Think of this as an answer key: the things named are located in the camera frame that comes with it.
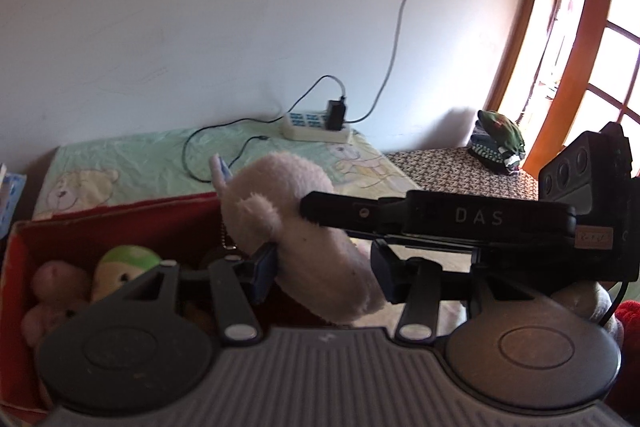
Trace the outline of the patterned tablecloth table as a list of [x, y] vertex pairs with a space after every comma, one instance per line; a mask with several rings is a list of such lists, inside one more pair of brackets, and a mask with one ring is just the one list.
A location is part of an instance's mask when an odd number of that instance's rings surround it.
[[538, 183], [528, 173], [493, 173], [465, 148], [406, 150], [387, 158], [427, 191], [514, 199], [537, 199]]

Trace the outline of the yellow tiger plush toy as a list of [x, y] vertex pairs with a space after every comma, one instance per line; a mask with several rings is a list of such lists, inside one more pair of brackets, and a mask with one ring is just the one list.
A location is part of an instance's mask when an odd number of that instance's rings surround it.
[[640, 303], [623, 301], [615, 311], [615, 318], [622, 326], [622, 350], [627, 358], [639, 358], [640, 351]]

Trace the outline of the black charger adapter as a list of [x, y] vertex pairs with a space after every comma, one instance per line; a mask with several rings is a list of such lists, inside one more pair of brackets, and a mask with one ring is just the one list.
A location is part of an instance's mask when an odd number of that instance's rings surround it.
[[341, 131], [344, 126], [346, 104], [344, 96], [338, 100], [330, 100], [326, 106], [326, 124], [324, 127], [330, 131]]

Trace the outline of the wooden window frame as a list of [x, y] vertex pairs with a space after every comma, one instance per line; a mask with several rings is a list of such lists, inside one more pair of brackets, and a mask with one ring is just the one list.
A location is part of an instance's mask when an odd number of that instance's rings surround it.
[[637, 153], [639, 0], [523, 0], [486, 106], [520, 127], [531, 176], [609, 121]]

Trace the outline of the blue checkered cloth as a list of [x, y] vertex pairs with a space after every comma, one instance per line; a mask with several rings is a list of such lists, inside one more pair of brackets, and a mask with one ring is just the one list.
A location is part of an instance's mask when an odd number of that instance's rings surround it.
[[20, 201], [27, 176], [9, 172], [6, 164], [0, 168], [0, 239], [4, 239], [11, 228], [14, 211]]

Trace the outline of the green bean plush toy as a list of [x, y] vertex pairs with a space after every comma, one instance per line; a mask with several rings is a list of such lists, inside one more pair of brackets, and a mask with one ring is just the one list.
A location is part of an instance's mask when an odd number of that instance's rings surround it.
[[160, 256], [138, 245], [120, 245], [107, 251], [93, 274], [91, 301], [118, 291], [122, 285], [140, 277], [160, 264]]

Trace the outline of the green cartoon bed sheet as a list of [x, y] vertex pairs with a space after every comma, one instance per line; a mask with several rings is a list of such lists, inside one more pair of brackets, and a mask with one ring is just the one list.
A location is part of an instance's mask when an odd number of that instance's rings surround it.
[[341, 194], [378, 198], [401, 196], [416, 188], [357, 132], [345, 144], [288, 140], [278, 124], [258, 122], [206, 130], [194, 139], [190, 134], [175, 130], [59, 147], [34, 218], [210, 192], [208, 160], [214, 154], [238, 172], [270, 152], [286, 150], [319, 165]]

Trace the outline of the pink teddy bear plush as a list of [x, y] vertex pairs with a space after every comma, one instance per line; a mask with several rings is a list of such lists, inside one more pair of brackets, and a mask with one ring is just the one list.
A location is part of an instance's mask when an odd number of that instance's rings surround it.
[[53, 329], [74, 317], [89, 304], [89, 274], [64, 261], [49, 261], [32, 278], [38, 303], [23, 317], [21, 328], [26, 343], [35, 348]]

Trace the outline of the white power strip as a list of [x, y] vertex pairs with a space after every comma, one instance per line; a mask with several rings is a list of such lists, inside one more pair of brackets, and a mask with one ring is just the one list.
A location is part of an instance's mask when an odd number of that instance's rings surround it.
[[317, 112], [290, 112], [280, 120], [285, 139], [300, 142], [345, 144], [352, 139], [352, 128], [344, 124], [341, 130], [326, 127], [326, 115]]

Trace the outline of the red cardboard box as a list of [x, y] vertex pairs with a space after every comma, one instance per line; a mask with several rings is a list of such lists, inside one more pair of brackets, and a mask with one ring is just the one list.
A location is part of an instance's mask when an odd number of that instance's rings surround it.
[[216, 195], [149, 200], [13, 225], [1, 268], [1, 413], [9, 426], [31, 426], [47, 415], [34, 351], [21, 329], [36, 304], [36, 271], [62, 260], [91, 273], [107, 251], [120, 245], [149, 248], [186, 269], [205, 268], [224, 255]]

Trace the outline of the white fluffy plush toy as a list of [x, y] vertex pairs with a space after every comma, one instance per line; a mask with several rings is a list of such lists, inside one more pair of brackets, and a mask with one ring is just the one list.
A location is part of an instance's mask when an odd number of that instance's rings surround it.
[[299, 213], [311, 192], [334, 192], [324, 170], [288, 152], [269, 153], [235, 174], [219, 155], [209, 159], [222, 221], [236, 247], [253, 256], [265, 243], [278, 247], [277, 283], [317, 317], [352, 324], [385, 306], [370, 258], [339, 229]]

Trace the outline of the folded green clothes pile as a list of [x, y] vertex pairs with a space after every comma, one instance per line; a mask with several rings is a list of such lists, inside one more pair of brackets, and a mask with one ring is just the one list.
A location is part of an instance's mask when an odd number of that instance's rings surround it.
[[488, 170], [503, 176], [517, 174], [526, 155], [520, 128], [491, 110], [477, 112], [466, 150]]

